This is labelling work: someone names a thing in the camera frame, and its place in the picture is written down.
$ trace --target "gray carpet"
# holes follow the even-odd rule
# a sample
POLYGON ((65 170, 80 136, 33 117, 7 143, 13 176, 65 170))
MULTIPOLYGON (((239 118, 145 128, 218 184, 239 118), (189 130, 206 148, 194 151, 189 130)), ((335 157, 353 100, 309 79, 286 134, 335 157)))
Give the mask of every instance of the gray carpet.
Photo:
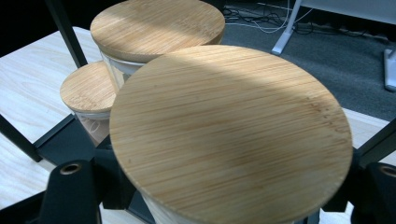
MULTIPOLYGON (((222 44, 271 52, 282 32, 227 25, 222 44)), ((396 93, 384 88, 384 49, 396 49, 396 43, 368 35, 293 34, 280 57, 317 78, 343 108, 393 120, 396 93)))

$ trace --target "metal grommet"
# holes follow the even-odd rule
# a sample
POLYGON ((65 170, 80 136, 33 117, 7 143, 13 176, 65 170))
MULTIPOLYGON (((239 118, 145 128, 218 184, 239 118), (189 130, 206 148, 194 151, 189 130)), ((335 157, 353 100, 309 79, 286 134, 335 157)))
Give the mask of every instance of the metal grommet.
POLYGON ((379 168, 379 170, 380 170, 382 173, 386 174, 386 175, 390 175, 390 176, 392 176, 392 177, 396 177, 396 169, 393 168, 393 167, 389 167, 389 166, 383 165, 383 166, 381 166, 381 167, 379 168))
POLYGON ((61 175, 72 175, 78 172, 80 169, 81 169, 81 164, 79 163, 67 164, 66 166, 62 167, 61 175))

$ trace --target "wood grain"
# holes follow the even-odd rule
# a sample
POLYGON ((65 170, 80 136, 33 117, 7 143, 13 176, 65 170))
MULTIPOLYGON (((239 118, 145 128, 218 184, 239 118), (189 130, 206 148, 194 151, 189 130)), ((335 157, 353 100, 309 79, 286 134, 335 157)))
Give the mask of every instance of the wood grain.
POLYGON ((86 64, 70 74, 62 84, 61 97, 73 111, 109 112, 116 93, 105 62, 86 64))
POLYGON ((283 59, 230 46, 139 69, 116 97, 110 135, 142 194, 194 223, 305 217, 337 191, 352 155, 325 87, 283 59))
POLYGON ((147 63, 167 52, 218 44, 223 15, 198 0, 130 0, 109 7, 92 21, 91 33, 105 54, 147 63))

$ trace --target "white table leg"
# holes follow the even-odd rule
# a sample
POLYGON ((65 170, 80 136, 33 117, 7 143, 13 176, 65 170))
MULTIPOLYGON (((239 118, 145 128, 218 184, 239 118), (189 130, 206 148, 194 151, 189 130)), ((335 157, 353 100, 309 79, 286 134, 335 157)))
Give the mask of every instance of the white table leg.
POLYGON ((396 50, 385 49, 385 89, 396 91, 396 50))
POLYGON ((282 53, 283 48, 285 48, 286 44, 288 43, 291 34, 292 34, 292 28, 294 25, 294 22, 297 17, 298 10, 300 9, 301 2, 303 0, 296 0, 293 11, 291 12, 291 16, 288 22, 288 26, 286 27, 286 30, 283 32, 282 36, 277 40, 275 46, 271 50, 271 52, 275 55, 279 55, 282 53))

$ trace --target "round wooden lid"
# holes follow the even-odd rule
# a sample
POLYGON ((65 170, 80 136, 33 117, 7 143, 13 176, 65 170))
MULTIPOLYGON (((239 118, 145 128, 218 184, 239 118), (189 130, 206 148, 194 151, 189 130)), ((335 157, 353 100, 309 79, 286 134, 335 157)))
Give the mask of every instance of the round wooden lid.
POLYGON ((109 112, 116 93, 106 64, 89 63, 70 74, 62 84, 61 97, 75 112, 109 112))
POLYGON ((167 52, 218 44, 224 17, 197 0, 129 0, 109 7, 91 24, 93 40, 105 54, 147 63, 167 52))
POLYGON ((124 84, 110 136, 157 204, 206 223, 284 223, 318 210, 352 157, 346 116, 298 66, 254 49, 165 54, 124 84))

